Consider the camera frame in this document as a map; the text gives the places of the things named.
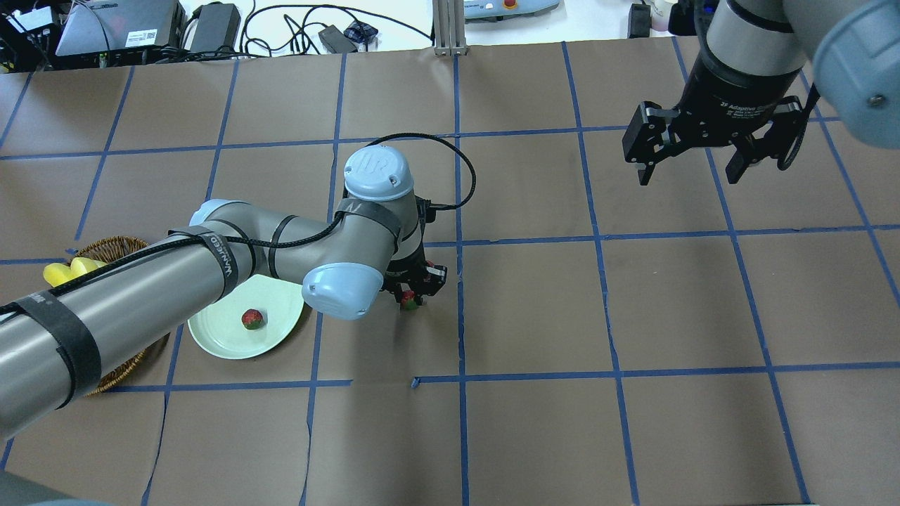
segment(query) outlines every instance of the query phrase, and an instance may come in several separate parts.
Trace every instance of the barcode label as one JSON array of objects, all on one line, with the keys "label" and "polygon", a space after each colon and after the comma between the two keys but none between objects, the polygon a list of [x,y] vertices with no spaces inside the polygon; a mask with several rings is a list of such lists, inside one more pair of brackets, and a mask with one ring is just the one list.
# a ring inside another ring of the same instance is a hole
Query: barcode label
[{"label": "barcode label", "polygon": [[135,32],[128,32],[128,39],[125,40],[125,47],[136,48],[138,46],[146,46],[152,44],[156,39],[156,30],[137,30]]}]

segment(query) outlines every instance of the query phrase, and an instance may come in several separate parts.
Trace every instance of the basket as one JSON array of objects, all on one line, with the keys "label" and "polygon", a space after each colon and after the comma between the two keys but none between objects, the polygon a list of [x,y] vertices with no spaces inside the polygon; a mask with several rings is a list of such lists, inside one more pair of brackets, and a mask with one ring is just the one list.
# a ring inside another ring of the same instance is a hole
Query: basket
[{"label": "basket", "polygon": [[[101,239],[93,244],[89,244],[81,248],[76,257],[91,258],[92,260],[100,260],[107,264],[112,263],[120,258],[126,257],[139,249],[146,248],[149,244],[136,237],[115,236],[108,239]],[[99,385],[88,395],[106,392],[119,384],[123,379],[131,374],[131,371],[137,367],[144,356],[147,355],[149,348],[142,349],[137,355],[129,358],[121,366],[116,367],[110,374],[101,378]]]}]

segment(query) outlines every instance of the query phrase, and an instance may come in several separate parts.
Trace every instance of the gray robot arm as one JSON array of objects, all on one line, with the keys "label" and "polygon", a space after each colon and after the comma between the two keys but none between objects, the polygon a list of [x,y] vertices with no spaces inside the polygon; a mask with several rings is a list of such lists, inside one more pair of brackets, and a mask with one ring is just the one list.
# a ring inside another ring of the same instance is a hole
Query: gray robot arm
[{"label": "gray robot arm", "polygon": [[77,278],[71,289],[23,297],[16,311],[0,313],[0,440],[90,392],[252,275],[303,284],[306,303],[344,320],[364,316],[382,289],[399,301],[400,283],[417,297],[436,293],[446,268],[425,260],[423,201],[403,155],[360,149],[345,180],[348,198],[331,225],[209,201],[191,227],[173,230],[141,258]]},{"label": "gray robot arm", "polygon": [[[625,131],[641,185],[691,148],[734,145],[732,184],[764,158],[788,168],[820,92],[855,137],[900,148],[900,2],[720,0],[709,18],[715,3],[695,0],[700,53],[679,102],[642,102]],[[803,106],[785,93],[807,59],[815,87]]]}]

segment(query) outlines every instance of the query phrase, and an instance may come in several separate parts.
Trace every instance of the light green plate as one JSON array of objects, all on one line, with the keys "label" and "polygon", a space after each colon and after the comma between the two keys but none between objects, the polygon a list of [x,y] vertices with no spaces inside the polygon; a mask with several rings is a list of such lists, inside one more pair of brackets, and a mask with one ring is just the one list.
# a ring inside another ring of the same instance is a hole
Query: light green plate
[{"label": "light green plate", "polygon": [[[263,313],[264,325],[244,328],[248,309]],[[228,359],[256,357],[287,337],[303,311],[302,287],[267,276],[252,276],[222,300],[187,321],[193,340],[211,355]]]}]

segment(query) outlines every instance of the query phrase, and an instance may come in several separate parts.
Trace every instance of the bolt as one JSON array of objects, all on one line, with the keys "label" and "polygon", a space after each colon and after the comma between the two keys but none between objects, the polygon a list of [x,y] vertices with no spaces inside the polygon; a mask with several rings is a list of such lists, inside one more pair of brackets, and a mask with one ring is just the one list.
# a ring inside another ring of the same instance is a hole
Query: bolt
[{"label": "bolt", "polygon": [[881,107],[887,99],[884,95],[878,93],[868,98],[869,107]]}]

